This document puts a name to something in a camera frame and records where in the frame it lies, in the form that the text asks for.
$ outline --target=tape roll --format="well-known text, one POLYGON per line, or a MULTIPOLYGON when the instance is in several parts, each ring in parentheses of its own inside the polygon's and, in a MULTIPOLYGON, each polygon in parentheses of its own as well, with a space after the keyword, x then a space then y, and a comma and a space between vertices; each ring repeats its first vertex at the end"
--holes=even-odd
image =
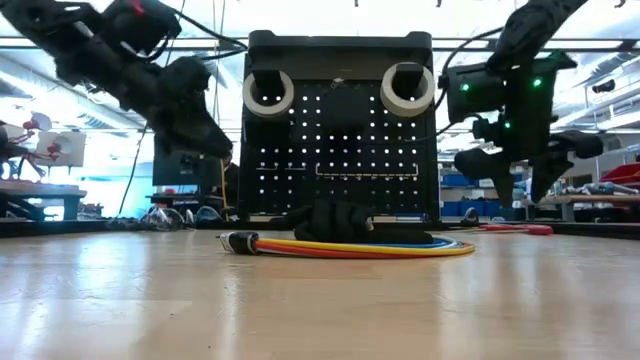
POLYGON ((242 99, 244 100, 244 104, 247 106, 247 109, 249 109, 249 111, 254 115, 266 119, 278 117, 289 111, 291 105, 293 105, 294 99, 293 81, 291 81, 291 78, 282 71, 280 71, 280 79, 282 79, 282 86, 284 86, 284 95, 282 96, 282 99, 275 105, 264 106, 258 104, 254 97, 254 94, 258 90, 256 86, 256 79, 253 74, 247 76, 244 80, 244 84, 242 85, 242 99))
POLYGON ((380 99, 382 100, 382 104, 392 114, 400 117, 410 118, 422 114, 429 108, 436 93, 436 83, 431 71, 423 66, 422 78, 418 83, 418 87, 420 88, 420 93, 422 95, 419 98, 415 99, 415 101, 405 100, 401 98, 395 93, 395 91, 393 91, 392 87, 393 77, 396 75, 398 65, 401 64, 415 63, 398 63, 387 69, 387 71, 384 73, 384 76, 382 77, 382 84, 380 86, 380 99))

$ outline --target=wooden tabletop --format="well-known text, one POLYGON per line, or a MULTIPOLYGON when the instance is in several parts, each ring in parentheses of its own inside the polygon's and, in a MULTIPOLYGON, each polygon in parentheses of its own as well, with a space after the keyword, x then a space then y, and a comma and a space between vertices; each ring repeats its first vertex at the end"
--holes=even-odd
POLYGON ((15 196, 64 196, 84 197, 87 192, 77 185, 40 184, 29 181, 0 180, 0 191, 15 196))
MULTIPOLYGON (((521 200, 523 205, 534 205, 529 199, 521 200)), ((571 204, 571 203, 640 203, 640 195, 558 195, 545 196, 538 205, 571 204)))
POLYGON ((226 254, 217 234, 0 240, 0 353, 567 360, 640 349, 638 241, 459 234, 475 253, 314 260, 226 254))

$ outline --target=black glove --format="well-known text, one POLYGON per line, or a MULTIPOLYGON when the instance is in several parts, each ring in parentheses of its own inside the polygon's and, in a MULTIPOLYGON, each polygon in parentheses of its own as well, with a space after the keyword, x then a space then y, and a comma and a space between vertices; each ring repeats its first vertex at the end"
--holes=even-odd
POLYGON ((293 230, 297 240, 328 243, 430 244, 422 230, 374 229, 373 210, 345 201, 315 200, 312 205, 271 219, 279 230, 293 230))

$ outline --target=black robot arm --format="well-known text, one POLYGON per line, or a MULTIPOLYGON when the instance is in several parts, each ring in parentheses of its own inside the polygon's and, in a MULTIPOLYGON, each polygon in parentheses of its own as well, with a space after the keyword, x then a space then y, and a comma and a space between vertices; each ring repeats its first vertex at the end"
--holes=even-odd
POLYGON ((196 57, 166 68, 153 63, 181 27, 158 0, 115 0, 98 13, 90 4, 0 0, 2 15, 50 54, 60 79, 92 84, 142 115, 167 151, 226 157, 232 143, 206 110, 209 71, 196 57))
POLYGON ((558 71, 577 64, 563 52, 536 58, 544 44, 587 0, 530 0, 507 20, 494 54, 486 63, 450 67, 441 83, 448 91, 449 121, 457 123, 477 113, 497 111, 498 121, 481 118, 473 124, 476 139, 502 150, 488 154, 479 148, 460 151, 455 166, 473 179, 491 178, 501 204, 511 207, 511 163, 526 160, 533 168, 532 200, 537 202, 553 182, 571 168, 567 153, 579 158, 602 153, 596 135, 579 131, 550 133, 558 71))
POLYGON ((530 0, 509 16, 487 68, 502 72, 530 63, 562 24, 588 0, 530 0))

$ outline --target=yellow cable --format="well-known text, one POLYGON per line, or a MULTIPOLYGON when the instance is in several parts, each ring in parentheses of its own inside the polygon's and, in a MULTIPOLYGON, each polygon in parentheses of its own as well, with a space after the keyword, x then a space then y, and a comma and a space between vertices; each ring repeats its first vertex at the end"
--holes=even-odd
MULTIPOLYGON (((221 186, 222 186, 222 210, 224 211, 227 208, 227 185, 225 184, 224 181, 224 161, 222 159, 220 159, 220 172, 221 172, 221 186)), ((229 221, 229 214, 227 214, 226 212, 224 213, 224 217, 227 221, 229 221)))
MULTIPOLYGON (((444 238, 446 240, 456 241, 450 238, 444 238)), ((297 246, 309 249, 322 249, 322 250, 335 250, 335 251, 353 251, 353 252, 366 252, 377 254, 394 254, 394 255, 423 255, 423 256, 453 256, 464 255, 472 253, 475 250, 473 244, 465 243, 461 248, 448 248, 448 249, 424 249, 424 248, 402 248, 402 247, 387 247, 387 246, 374 246, 374 245, 356 245, 356 244, 334 244, 334 243, 321 243, 313 241, 298 241, 298 240, 280 240, 260 238, 260 241, 269 244, 285 245, 285 246, 297 246)))

